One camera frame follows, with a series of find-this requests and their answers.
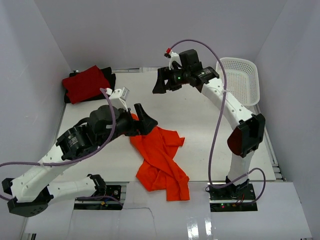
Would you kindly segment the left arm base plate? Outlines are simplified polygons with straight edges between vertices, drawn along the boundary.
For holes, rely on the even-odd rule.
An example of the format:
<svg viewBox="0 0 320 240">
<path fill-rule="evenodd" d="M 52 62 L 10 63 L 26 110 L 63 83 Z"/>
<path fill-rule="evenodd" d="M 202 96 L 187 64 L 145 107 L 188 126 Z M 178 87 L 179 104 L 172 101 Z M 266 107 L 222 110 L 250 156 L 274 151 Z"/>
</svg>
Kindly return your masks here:
<svg viewBox="0 0 320 240">
<path fill-rule="evenodd" d="M 123 209 L 122 205 L 124 204 L 126 198 L 126 182 L 106 182 L 105 194 L 98 194 L 97 196 L 111 196 L 117 199 L 117 201 L 109 198 L 98 198 L 98 199 L 89 199 L 89 200 L 76 200 L 74 202 L 74 210 L 90 210 L 90 211 L 120 211 Z"/>
</svg>

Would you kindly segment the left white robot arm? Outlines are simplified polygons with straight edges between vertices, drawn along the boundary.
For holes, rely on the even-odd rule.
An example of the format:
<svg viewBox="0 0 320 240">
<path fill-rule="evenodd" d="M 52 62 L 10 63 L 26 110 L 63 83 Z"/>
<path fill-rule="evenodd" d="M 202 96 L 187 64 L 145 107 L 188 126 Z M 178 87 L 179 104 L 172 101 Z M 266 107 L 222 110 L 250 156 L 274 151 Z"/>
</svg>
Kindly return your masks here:
<svg viewBox="0 0 320 240">
<path fill-rule="evenodd" d="M 102 105 L 66 130 L 50 151 L 39 162 L 16 178 L 5 178 L 3 191 L 11 196 L 8 211 L 22 217 L 33 217 L 49 205 L 65 200 L 120 199 L 108 193 L 99 174 L 88 174 L 84 179 L 69 182 L 54 180 L 65 170 L 95 155 L 102 147 L 120 136 L 146 136 L 158 125 L 142 105 L 134 105 L 137 117 L 130 110 Z"/>
</svg>

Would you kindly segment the orange t shirt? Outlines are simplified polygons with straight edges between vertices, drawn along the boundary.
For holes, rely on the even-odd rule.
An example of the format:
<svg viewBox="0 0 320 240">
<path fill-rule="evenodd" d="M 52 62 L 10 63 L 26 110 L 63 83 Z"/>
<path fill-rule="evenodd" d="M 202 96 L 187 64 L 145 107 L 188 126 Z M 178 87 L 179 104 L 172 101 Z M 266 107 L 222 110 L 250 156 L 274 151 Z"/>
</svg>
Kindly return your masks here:
<svg viewBox="0 0 320 240">
<path fill-rule="evenodd" d="M 165 190 L 169 202 L 190 200 L 190 178 L 174 161 L 184 142 L 177 131 L 159 126 L 148 135 L 130 137 L 131 145 L 143 158 L 136 178 L 148 192 Z"/>
</svg>

